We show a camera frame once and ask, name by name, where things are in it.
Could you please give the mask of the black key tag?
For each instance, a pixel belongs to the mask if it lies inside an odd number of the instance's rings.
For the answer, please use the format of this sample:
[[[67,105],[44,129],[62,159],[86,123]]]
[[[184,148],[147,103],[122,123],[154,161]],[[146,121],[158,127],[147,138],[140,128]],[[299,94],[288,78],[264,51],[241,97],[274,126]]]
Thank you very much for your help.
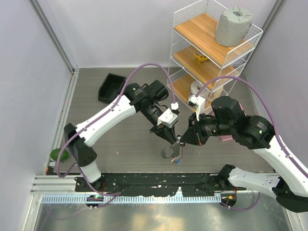
[[[177,142],[179,143],[180,146],[184,147],[185,143],[181,142],[180,140],[181,140],[181,136],[177,135]]]

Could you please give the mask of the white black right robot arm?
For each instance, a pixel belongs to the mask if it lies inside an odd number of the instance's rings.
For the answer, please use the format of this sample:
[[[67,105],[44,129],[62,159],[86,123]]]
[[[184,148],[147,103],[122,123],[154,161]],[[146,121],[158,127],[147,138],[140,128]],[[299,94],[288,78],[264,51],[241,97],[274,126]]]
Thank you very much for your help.
[[[239,102],[229,96],[215,99],[212,108],[214,115],[193,113],[189,117],[181,143],[202,146],[211,136],[231,135],[236,143],[260,155],[278,173],[262,175],[225,165],[217,175],[219,187],[251,189],[275,198],[292,212],[307,212],[308,180],[301,172],[305,167],[295,165],[294,158],[278,147],[273,125],[261,116],[246,115]]]

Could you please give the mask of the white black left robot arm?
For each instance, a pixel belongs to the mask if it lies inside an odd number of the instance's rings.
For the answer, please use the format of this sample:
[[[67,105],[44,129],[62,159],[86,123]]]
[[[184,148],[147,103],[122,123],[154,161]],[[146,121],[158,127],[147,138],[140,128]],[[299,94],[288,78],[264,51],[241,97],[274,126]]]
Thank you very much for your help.
[[[178,104],[172,103],[171,108],[164,112],[158,107],[158,102],[167,97],[168,90],[159,80],[143,86],[131,83],[125,88],[123,95],[117,96],[88,120],[76,126],[71,123],[65,126],[64,140],[86,177],[86,186],[90,190],[96,192],[103,185],[102,174],[96,163],[97,154],[92,146],[103,134],[127,117],[141,112],[153,125],[151,133],[172,145],[177,142],[174,125],[178,121],[175,113]]]

